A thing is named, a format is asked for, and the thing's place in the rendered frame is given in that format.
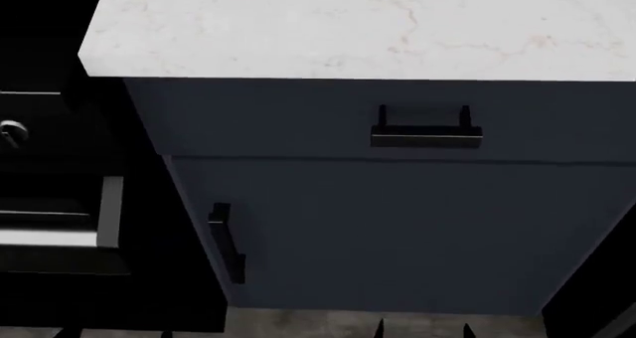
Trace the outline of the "silver range knob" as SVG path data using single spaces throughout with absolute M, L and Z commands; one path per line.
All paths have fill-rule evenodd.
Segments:
M 29 139 L 29 130 L 21 122 L 3 119 L 0 120 L 0 137 L 12 148 L 18 149 Z

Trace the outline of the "black appliance panel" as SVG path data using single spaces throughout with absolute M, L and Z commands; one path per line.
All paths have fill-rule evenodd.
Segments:
M 636 204 L 543 308 L 548 338 L 592 338 L 636 304 Z

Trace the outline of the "black oven range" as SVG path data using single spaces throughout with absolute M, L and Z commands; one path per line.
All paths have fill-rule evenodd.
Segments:
M 0 0 L 0 175 L 124 178 L 118 248 L 0 245 L 0 327 L 225 328 L 228 302 L 188 212 L 119 76 L 79 50 L 98 0 Z

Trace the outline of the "dark blue drawer front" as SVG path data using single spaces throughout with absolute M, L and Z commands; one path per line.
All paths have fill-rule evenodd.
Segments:
M 143 79 L 125 81 L 163 155 L 636 166 L 636 83 Z M 482 128 L 468 148 L 379 148 L 390 125 Z

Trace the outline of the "dark blue cabinet door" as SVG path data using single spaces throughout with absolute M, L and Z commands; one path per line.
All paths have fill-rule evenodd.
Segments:
M 531 316 L 636 203 L 636 167 L 194 159 L 193 218 L 231 206 L 237 307 Z

